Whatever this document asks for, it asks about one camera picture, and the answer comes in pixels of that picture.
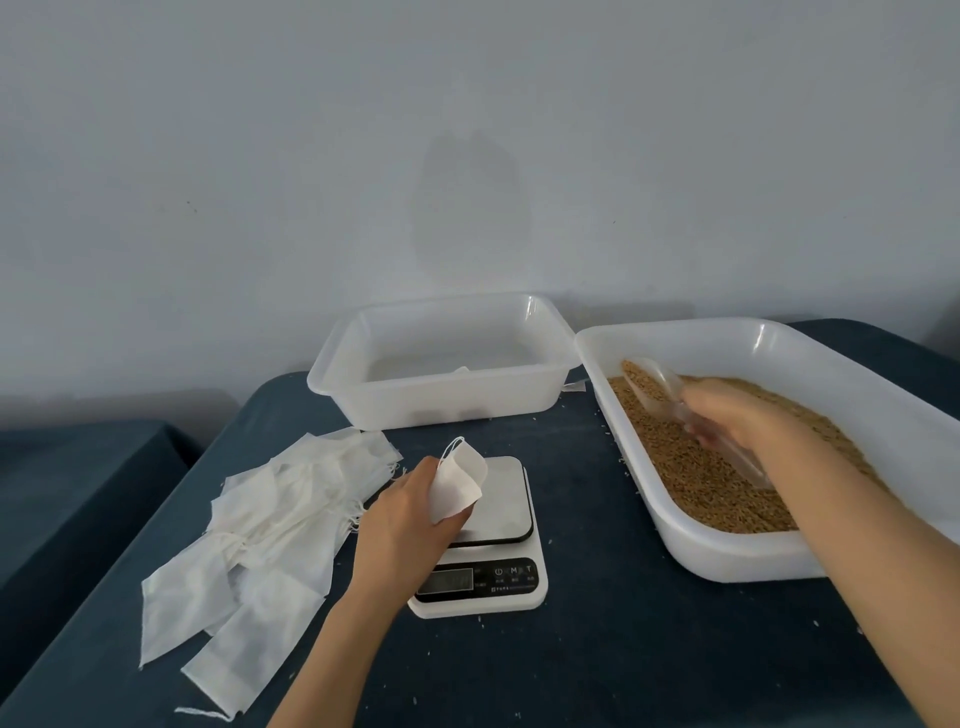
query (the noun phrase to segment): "white plastic tray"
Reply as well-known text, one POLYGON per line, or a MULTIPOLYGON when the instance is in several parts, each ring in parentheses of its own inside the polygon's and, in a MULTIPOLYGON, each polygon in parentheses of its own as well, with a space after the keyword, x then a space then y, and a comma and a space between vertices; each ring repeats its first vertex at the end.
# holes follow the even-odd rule
POLYGON ((307 386, 354 427, 391 429, 541 412, 579 364, 573 331, 547 299, 461 296, 349 313, 307 386))
POLYGON ((739 376, 826 415, 900 500, 960 543, 960 422, 795 329, 759 319, 700 319, 587 328, 576 343, 660 537, 694 573, 741 582, 823 570, 798 532, 725 533, 674 503, 607 382, 619 376, 625 357, 648 356, 681 374, 739 376))

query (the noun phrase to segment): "forearm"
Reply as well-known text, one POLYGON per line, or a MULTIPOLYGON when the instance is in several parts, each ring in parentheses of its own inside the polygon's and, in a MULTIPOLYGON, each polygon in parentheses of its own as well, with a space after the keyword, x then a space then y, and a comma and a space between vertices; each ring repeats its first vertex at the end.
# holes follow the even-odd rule
POLYGON ((960 725, 960 547, 792 418, 756 456, 884 664, 929 725, 960 725))
POLYGON ((268 728, 346 728, 395 610, 347 590, 326 617, 268 728))

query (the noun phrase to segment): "hand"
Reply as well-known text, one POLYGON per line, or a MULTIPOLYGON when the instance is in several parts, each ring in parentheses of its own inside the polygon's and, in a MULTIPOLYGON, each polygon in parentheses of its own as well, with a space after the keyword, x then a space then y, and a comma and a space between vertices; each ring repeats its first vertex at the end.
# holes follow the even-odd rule
POLYGON ((428 496, 439 464, 423 458, 360 519, 349 591, 377 600, 391 616, 420 588, 473 510, 430 522, 428 496))
MULTIPOLYGON (((718 379, 687 384, 681 396, 690 409, 716 422, 740 447, 750 450, 756 449, 756 436, 772 420, 790 417, 779 407, 718 379)), ((701 433, 692 431, 692 434, 705 448, 711 447, 711 442, 701 433)))

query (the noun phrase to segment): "dark blue cloth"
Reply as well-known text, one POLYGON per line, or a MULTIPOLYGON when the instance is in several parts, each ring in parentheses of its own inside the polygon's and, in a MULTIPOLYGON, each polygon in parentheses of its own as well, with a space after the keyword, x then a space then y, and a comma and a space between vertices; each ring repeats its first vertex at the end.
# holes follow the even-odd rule
MULTIPOLYGON (((805 330, 826 338, 842 330, 854 358, 857 337, 873 336, 847 322, 805 330)), ((913 345, 889 346, 924 365, 913 345)), ((895 366, 886 374, 898 381, 895 366)), ((934 388, 932 404, 958 374, 960 366, 934 388)), ((0 708, 0 728, 202 725, 173 710, 214 709, 180 674, 204 637, 136 669, 140 580, 203 532, 225 476, 303 432, 346 424, 303 374, 263 385, 0 708)), ((920 724, 826 579, 723 585, 680 567, 608 433, 591 392, 564 394, 537 415, 387 433, 411 465, 456 435, 484 455, 518 457, 550 589, 530 612, 421 620, 403 610, 373 664, 358 725, 920 724)), ((327 603, 236 724, 267 723, 347 586, 353 549, 350 538, 327 603)))
POLYGON ((0 432, 0 700, 198 455, 158 422, 0 432))

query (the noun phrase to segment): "white wall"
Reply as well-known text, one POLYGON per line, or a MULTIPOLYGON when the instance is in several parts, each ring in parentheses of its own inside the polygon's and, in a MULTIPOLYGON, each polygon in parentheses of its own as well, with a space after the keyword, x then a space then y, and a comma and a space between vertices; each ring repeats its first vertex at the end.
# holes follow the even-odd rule
POLYGON ((0 424, 208 438, 336 316, 848 316, 960 351, 960 3, 6 0, 0 424))

